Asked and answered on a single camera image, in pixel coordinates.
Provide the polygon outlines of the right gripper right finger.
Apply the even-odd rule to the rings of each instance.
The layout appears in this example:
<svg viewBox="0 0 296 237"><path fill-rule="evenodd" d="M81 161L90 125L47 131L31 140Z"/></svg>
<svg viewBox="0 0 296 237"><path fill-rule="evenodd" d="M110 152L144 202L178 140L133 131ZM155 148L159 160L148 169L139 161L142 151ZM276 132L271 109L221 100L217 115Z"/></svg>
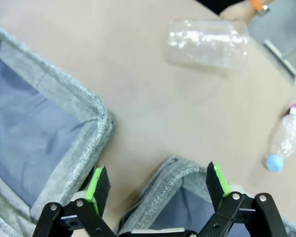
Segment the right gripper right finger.
<svg viewBox="0 0 296 237"><path fill-rule="evenodd" d="M270 194L252 198L232 191L221 168L213 162L207 166L206 185L215 213L199 232L201 237L225 237L235 223L245 225L252 237L288 235Z"/></svg>

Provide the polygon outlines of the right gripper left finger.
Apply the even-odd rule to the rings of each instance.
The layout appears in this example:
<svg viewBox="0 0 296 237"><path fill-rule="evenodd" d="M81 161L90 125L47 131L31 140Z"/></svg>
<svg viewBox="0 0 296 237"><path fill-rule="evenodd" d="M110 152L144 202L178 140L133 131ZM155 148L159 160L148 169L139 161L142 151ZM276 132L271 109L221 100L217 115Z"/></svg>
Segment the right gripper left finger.
<svg viewBox="0 0 296 237"><path fill-rule="evenodd" d="M96 168L84 197L62 206L47 203L39 217L34 237L70 237L85 230L89 237L114 237L116 234L103 220L111 185L106 168Z"/></svg>

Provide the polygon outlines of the person's left hand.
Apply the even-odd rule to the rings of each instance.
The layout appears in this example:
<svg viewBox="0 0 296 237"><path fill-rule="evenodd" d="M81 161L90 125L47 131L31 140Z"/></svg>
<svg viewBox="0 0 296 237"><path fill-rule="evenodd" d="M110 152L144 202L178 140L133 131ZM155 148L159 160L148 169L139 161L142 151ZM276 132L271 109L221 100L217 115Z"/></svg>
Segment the person's left hand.
<svg viewBox="0 0 296 237"><path fill-rule="evenodd" d="M225 20L243 20L245 23L249 23L254 16L256 11L251 5L249 0L244 0L242 2L233 4L226 9L224 9L219 17Z"/></svg>

